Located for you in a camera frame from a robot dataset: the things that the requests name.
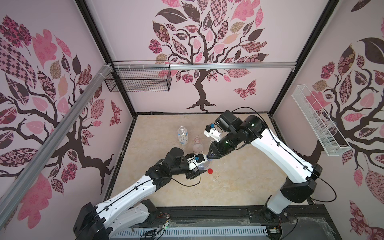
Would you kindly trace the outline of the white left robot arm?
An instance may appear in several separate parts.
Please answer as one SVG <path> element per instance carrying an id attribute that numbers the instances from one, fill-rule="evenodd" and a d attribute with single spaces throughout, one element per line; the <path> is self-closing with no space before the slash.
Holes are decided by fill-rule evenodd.
<path id="1" fill-rule="evenodd" d="M 73 227 L 76 239 L 109 240 L 129 227 L 156 219 L 158 210 L 147 197 L 172 181 L 175 175 L 199 174 L 199 165 L 206 160 L 206 155 L 185 155 L 182 149 L 172 148 L 121 193 L 97 205 L 84 205 Z"/>

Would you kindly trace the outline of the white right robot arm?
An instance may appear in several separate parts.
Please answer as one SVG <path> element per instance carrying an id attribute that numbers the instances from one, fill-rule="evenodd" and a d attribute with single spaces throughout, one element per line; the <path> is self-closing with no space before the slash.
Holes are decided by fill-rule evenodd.
<path id="1" fill-rule="evenodd" d="M 262 208 L 268 221 L 281 214 L 291 203 L 301 204 L 315 192 L 316 181 L 323 168 L 312 165 L 289 149 L 276 137 L 262 117 L 250 115 L 244 121 L 233 112 L 225 111 L 213 123 L 206 126 L 205 136 L 214 139 L 207 159 L 218 160 L 235 150 L 240 144 L 251 145 L 262 151 L 287 175 L 284 184 L 270 196 Z"/>

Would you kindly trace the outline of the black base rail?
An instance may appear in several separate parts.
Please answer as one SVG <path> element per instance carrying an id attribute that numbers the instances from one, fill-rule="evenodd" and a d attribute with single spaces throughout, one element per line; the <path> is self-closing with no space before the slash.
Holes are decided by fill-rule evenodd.
<path id="1" fill-rule="evenodd" d="M 292 205 L 271 222 L 262 217 L 262 206 L 158 207 L 141 228 L 213 226 L 264 226 L 268 240 L 340 240 L 342 237 L 324 205 Z"/>

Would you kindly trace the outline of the aluminium rail back wall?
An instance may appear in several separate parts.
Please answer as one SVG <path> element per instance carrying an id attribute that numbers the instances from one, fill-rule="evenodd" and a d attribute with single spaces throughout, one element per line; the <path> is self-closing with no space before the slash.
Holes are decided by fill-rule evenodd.
<path id="1" fill-rule="evenodd" d="M 296 62 L 260 62 L 260 63 L 203 63 L 203 64 L 171 64 L 168 61 L 156 64 L 156 61 L 115 61 L 117 69 L 168 69 L 168 70 L 228 70 L 228 69 L 294 69 Z"/>

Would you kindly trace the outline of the aluminium rail wall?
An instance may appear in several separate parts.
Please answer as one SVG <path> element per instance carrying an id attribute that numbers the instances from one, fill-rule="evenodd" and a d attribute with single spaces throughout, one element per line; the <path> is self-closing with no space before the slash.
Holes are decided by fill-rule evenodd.
<path id="1" fill-rule="evenodd" d="M 228 69 L 294 69 L 296 62 L 260 62 L 260 63 L 203 63 L 203 64 L 171 64 L 168 61 L 156 64 L 156 61 L 115 61 L 117 69 L 168 69 L 168 70 L 228 70 Z"/>
<path id="2" fill-rule="evenodd" d="M 63 141 L 71 126 L 81 115 L 82 110 L 86 107 L 93 94 L 112 70 L 113 68 L 110 63 L 101 67 L 98 73 L 94 76 L 94 79 L 85 89 L 84 93 L 79 96 L 69 112 L 59 122 L 58 126 L 55 127 L 53 133 L 49 135 L 48 139 L 39 148 L 32 160 L 24 167 L 17 179 L 5 192 L 1 199 L 1 229 L 4 228 L 11 214 L 19 205 L 31 185 L 35 182 L 35 179 L 50 160 L 54 151 Z"/>

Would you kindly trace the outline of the aluminium rail left wall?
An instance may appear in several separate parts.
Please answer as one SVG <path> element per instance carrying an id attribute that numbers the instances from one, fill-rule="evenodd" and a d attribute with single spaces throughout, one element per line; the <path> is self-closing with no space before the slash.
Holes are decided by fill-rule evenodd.
<path id="1" fill-rule="evenodd" d="M 94 76 L 94 79 L 85 89 L 84 93 L 79 96 L 69 112 L 59 122 L 58 126 L 55 127 L 53 133 L 49 135 L 48 139 L 39 148 L 32 160 L 24 167 L 17 179 L 5 192 L 1 199 L 1 229 L 4 228 L 11 214 L 19 205 L 31 185 L 35 182 L 35 179 L 50 160 L 54 151 L 63 141 L 71 126 L 81 115 L 82 110 L 86 107 L 93 94 L 112 70 L 113 68 L 110 63 L 101 67 L 98 73 Z"/>

